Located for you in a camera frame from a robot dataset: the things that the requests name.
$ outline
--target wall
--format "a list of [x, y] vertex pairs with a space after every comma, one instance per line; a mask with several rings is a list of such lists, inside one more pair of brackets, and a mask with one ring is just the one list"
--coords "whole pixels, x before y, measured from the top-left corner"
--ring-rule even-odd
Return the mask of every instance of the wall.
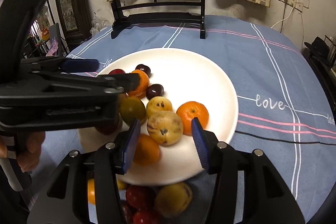
[[[324, 35], [332, 37], [336, 35], [336, 19], [334, 16], [336, 15], [336, 0], [300, 1], [309, 8], [303, 9], [302, 17], [301, 12], [294, 9], [290, 18], [284, 22], [282, 31], [282, 33], [287, 36], [298, 49], [302, 48], [303, 41], [312, 43], [316, 36], [324, 38]], [[146, 0], [126, 0], [122, 3], [129, 5], [141, 2], [146, 2]], [[97, 12], [99, 16], [104, 16], [111, 23], [113, 22], [110, 4], [106, 3], [106, 0], [89, 0], [89, 4], [92, 16], [94, 15], [94, 12]], [[199, 9], [197, 8], [183, 9], [199, 13]], [[164, 10], [167, 10], [167, 8], [142, 8], [131, 10], [131, 12], [139, 13]], [[291, 7], [287, 6], [285, 18], [289, 15], [290, 10]], [[283, 11], [284, 3], [278, 0], [272, 0], [270, 8], [244, 0], [206, 0], [205, 9], [206, 14], [226, 15], [268, 27], [273, 26], [274, 23], [282, 19]], [[274, 29], [278, 31], [280, 28], [281, 23], [274, 27]]]

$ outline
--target cherry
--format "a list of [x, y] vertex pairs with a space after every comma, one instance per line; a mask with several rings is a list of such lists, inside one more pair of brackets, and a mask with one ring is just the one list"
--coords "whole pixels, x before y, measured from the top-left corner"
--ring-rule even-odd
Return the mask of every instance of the cherry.
[[117, 130], [119, 122], [120, 122], [120, 116], [118, 114], [117, 117], [114, 119], [114, 121], [111, 124], [107, 124], [107, 125], [104, 125], [104, 126], [97, 126], [95, 128], [99, 133], [101, 133], [103, 135], [110, 135]]
[[155, 193], [151, 188], [131, 185], [126, 190], [126, 201], [139, 210], [150, 210], [154, 207]]
[[160, 224], [161, 216], [156, 211], [138, 211], [133, 217], [134, 224]]
[[134, 208], [132, 208], [126, 201], [121, 202], [121, 206], [124, 212], [125, 220], [127, 224], [133, 223]]
[[116, 75], [120, 73], [125, 73], [125, 71], [123, 69], [114, 69], [109, 72], [109, 75]]
[[142, 70], [143, 72], [147, 74], [148, 77], [151, 75], [151, 69], [144, 64], [137, 65], [135, 69]]
[[162, 85], [153, 84], [146, 89], [146, 97], [148, 100], [151, 100], [155, 96], [163, 96], [163, 92], [164, 89]]

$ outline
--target human hand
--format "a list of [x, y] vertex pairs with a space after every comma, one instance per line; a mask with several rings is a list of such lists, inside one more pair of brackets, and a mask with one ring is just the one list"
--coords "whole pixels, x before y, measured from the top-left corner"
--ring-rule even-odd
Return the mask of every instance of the human hand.
[[[27, 150], [18, 154], [16, 157], [22, 172], [35, 169], [39, 163], [41, 155], [41, 145], [45, 139], [45, 132], [32, 132], [27, 138]], [[7, 157], [7, 147], [4, 140], [0, 137], [0, 157]]]

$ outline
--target blue tablecloth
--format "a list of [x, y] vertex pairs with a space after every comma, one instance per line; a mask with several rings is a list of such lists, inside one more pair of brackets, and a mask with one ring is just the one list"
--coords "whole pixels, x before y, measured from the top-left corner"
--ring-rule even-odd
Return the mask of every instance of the blue tablecloth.
[[[69, 57], [98, 59], [100, 71], [132, 52], [174, 47], [197, 52], [217, 63], [238, 95], [237, 130], [248, 133], [235, 133], [231, 145], [246, 152], [262, 149], [308, 221], [336, 181], [335, 121], [316, 76], [293, 43], [268, 27], [224, 16], [206, 16], [205, 22], [205, 40], [199, 39], [199, 30], [184, 24], [133, 26], [116, 39], [111, 39], [110, 27], [73, 50]], [[97, 72], [85, 75], [95, 76]], [[50, 172], [72, 149], [81, 150], [75, 130], [47, 132], [29, 195], [36, 198]], [[174, 223], [204, 221], [214, 181], [214, 176], [204, 172], [188, 180], [194, 199]], [[242, 218], [242, 183], [240, 179], [236, 221]]]

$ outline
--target orange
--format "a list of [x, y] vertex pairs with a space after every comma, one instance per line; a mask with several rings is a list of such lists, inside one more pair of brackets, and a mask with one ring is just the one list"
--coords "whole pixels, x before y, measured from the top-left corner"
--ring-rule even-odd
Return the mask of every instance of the orange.
[[191, 136], [191, 120], [198, 118], [201, 126], [205, 128], [209, 122], [209, 112], [206, 107], [198, 102], [190, 101], [181, 105], [176, 114], [179, 115], [183, 122], [183, 134]]
[[87, 200], [93, 205], [96, 205], [95, 180], [94, 179], [89, 179], [87, 181]]
[[133, 162], [140, 166], [147, 166], [158, 162], [159, 159], [159, 145], [150, 136], [140, 134]]
[[139, 70], [139, 69], [136, 69], [136, 70], [132, 71], [131, 73], [137, 73], [137, 74], [139, 74], [140, 81], [139, 81], [138, 87], [135, 90], [130, 91], [128, 93], [128, 95], [135, 96], [135, 97], [138, 97], [138, 98], [141, 99], [141, 98], [145, 97], [145, 95], [146, 95], [146, 89], [149, 86], [148, 75], [145, 72], [143, 72], [142, 70]]

